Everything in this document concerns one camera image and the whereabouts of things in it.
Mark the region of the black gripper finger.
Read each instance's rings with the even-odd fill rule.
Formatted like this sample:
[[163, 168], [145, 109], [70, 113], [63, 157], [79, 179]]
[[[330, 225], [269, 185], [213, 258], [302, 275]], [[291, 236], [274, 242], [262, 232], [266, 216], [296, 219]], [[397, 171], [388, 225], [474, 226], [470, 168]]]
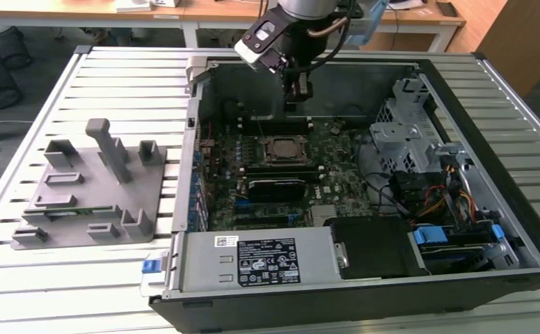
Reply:
[[309, 73], [301, 72], [297, 78], [297, 103], [305, 102], [313, 97], [313, 83], [309, 80]]
[[297, 80], [298, 80], [298, 74], [291, 74], [291, 73], [286, 72], [285, 70], [282, 71], [282, 95], [283, 95], [282, 109], [283, 109], [283, 112], [296, 111]]

